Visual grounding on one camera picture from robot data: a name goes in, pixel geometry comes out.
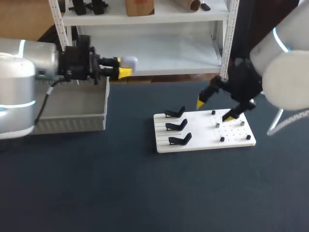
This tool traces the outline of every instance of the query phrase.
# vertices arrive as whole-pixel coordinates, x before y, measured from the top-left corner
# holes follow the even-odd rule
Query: black object on shelf
[[[72,0],[73,7],[70,7],[70,11],[75,11],[77,15],[85,15],[87,13],[86,8],[93,10],[95,15],[102,15],[105,13],[108,4],[103,0],[92,0],[92,3],[84,3],[84,0]]]
[[[175,112],[175,111],[171,111],[171,110],[166,110],[165,113],[165,117],[176,117],[176,118],[180,118],[185,112],[185,107],[183,106],[179,112]]]
[[[95,15],[102,15],[105,13],[108,4],[106,4],[103,0],[92,0],[92,10]]]
[[[75,11],[77,15],[85,15],[87,13],[86,11],[86,4],[83,0],[72,0],[73,7],[70,7],[70,11]]]
[[[176,125],[173,123],[166,123],[166,130],[167,131],[183,131],[183,129],[185,128],[185,126],[188,124],[188,120],[184,119],[183,122],[180,125]]]
[[[206,3],[202,3],[201,4],[201,8],[204,10],[204,11],[210,11],[211,8],[209,7],[209,5],[207,5]]]
[[[179,139],[175,137],[169,137],[169,144],[170,145],[181,145],[186,146],[188,142],[191,140],[192,134],[188,133],[184,139]]]

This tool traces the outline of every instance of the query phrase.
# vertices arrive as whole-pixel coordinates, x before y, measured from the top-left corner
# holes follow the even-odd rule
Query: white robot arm
[[[249,58],[235,59],[228,69],[229,79],[214,77],[210,86],[199,94],[197,108],[223,89],[239,102],[223,116],[223,122],[233,120],[244,111],[254,109],[253,98],[263,90],[266,98],[280,108],[268,135],[273,135],[296,118],[307,116],[307,112],[297,114],[276,127],[283,109],[309,108],[308,38],[309,0],[306,0],[251,51]]]

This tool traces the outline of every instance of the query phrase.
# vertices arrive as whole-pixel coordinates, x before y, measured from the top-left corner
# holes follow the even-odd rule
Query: white pegboard
[[[228,111],[229,109],[216,110],[215,115],[211,114],[211,110],[185,112],[181,118],[166,118],[165,114],[154,115],[157,151],[167,153],[254,146],[256,140],[244,114],[237,120],[222,123],[222,116]],[[184,119],[188,120],[188,124],[183,131],[166,130],[166,123],[180,125]],[[219,128],[216,128],[216,123],[220,123]],[[169,137],[183,139],[188,133],[192,134],[192,139],[186,146],[169,144]],[[251,136],[250,140],[246,139],[247,135]],[[224,142],[220,142],[221,137],[225,138]]]

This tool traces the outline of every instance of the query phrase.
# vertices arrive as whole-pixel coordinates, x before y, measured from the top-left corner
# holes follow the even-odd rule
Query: white metal shelf
[[[220,63],[210,35],[91,37],[104,57],[136,56],[135,76],[219,73]]]
[[[229,11],[225,0],[205,0],[211,10],[199,10],[189,13],[173,0],[156,0],[155,14],[149,16],[129,17],[126,14],[125,0],[109,0],[106,14],[94,15],[88,10],[86,15],[78,16],[75,12],[66,11],[63,17],[65,26],[151,24],[227,20]]]

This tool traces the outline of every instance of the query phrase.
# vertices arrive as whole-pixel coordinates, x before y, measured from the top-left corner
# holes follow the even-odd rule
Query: shelf post
[[[230,0],[227,6],[229,6],[230,13],[228,16],[227,27],[226,27],[226,32],[225,32],[225,39],[224,39],[224,44],[223,44],[222,64],[221,64],[221,70],[220,70],[221,77],[227,77],[227,68],[228,68],[228,63],[229,63],[229,59],[231,55],[239,0]]]
[[[60,12],[59,4],[57,0],[49,0],[49,6],[53,14],[55,27],[57,29],[58,37],[60,40],[60,44],[62,47],[62,51],[65,50],[66,46],[69,46],[68,37],[66,34],[66,30],[64,28],[64,24],[62,21],[62,15]]]

